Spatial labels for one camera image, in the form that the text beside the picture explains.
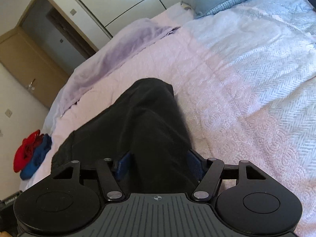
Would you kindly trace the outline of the wooden door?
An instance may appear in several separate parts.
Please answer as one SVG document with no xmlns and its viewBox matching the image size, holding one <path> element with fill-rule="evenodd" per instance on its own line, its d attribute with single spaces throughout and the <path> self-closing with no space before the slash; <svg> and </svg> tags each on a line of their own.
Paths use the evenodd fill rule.
<svg viewBox="0 0 316 237">
<path fill-rule="evenodd" d="M 69 78 L 21 27 L 1 35 L 1 63 L 46 108 Z"/>
</svg>

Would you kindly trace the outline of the blue folded garment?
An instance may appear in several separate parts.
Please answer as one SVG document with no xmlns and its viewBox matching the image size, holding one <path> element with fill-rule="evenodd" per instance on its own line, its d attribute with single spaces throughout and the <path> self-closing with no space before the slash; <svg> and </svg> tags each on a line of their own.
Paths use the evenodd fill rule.
<svg viewBox="0 0 316 237">
<path fill-rule="evenodd" d="M 34 150 L 31 161 L 20 171 L 21 180 L 28 180 L 39 169 L 40 165 L 44 161 L 46 154 L 51 149 L 52 140 L 50 135 L 44 134 L 42 143 Z"/>
</svg>

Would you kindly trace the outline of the red folded garment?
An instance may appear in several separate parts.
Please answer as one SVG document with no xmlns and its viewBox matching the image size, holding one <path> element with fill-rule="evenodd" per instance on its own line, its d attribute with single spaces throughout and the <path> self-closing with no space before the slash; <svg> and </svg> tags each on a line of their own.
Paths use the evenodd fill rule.
<svg viewBox="0 0 316 237">
<path fill-rule="evenodd" d="M 42 143 L 43 134 L 40 130 L 31 133 L 27 138 L 23 139 L 21 146 L 17 149 L 14 160 L 13 170 L 15 173 L 20 172 L 31 161 L 34 150 Z"/>
</svg>

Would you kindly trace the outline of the pink quilted bedspread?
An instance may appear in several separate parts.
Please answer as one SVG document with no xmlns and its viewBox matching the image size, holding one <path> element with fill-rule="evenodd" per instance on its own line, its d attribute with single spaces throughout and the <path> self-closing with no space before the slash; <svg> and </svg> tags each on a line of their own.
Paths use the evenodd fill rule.
<svg viewBox="0 0 316 237">
<path fill-rule="evenodd" d="M 299 236 L 315 236 L 315 11 L 307 0 L 248 0 L 193 19 L 179 4 L 156 16 L 176 26 L 96 82 L 64 115 L 53 107 L 44 128 L 53 147 L 27 190 L 50 173 L 73 131 L 139 79 L 174 88 L 193 147 L 228 164 L 251 161 L 303 205 Z"/>
</svg>

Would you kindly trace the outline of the lilac fleece blanket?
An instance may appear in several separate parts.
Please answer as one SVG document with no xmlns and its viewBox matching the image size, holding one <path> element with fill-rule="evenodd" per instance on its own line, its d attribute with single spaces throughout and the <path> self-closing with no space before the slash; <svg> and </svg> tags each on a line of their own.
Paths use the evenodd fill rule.
<svg viewBox="0 0 316 237">
<path fill-rule="evenodd" d="M 102 49 L 74 70 L 62 88 L 57 115 L 62 116 L 103 77 L 177 29 L 174 26 L 161 26 L 148 18 L 136 20 L 123 28 Z"/>
</svg>

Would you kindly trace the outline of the black trousers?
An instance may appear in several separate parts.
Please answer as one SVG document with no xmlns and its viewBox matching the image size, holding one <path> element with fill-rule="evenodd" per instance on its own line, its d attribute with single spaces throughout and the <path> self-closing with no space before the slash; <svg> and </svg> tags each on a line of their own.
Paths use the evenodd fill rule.
<svg viewBox="0 0 316 237">
<path fill-rule="evenodd" d="M 129 154 L 127 176 L 119 183 L 124 192 L 185 193 L 198 185 L 187 164 L 190 148 L 172 85 L 147 78 L 73 131 L 53 156 L 51 170 L 73 160 L 93 168 L 99 159 Z"/>
</svg>

